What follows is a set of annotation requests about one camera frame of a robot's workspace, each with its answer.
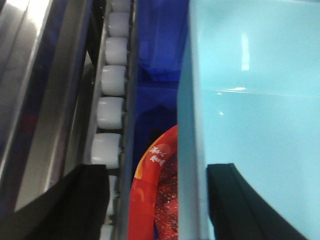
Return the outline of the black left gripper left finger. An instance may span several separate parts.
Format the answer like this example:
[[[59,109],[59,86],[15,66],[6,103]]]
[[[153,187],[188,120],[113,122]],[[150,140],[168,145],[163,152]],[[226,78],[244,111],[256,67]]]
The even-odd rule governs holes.
[[[110,199],[105,165],[80,164],[0,222],[2,240],[98,240]]]

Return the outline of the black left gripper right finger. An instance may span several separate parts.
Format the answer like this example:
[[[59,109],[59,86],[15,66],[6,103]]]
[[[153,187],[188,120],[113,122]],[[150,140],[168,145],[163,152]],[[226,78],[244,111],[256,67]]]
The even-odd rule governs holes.
[[[209,217],[217,240],[304,240],[247,183],[233,163],[206,169]]]

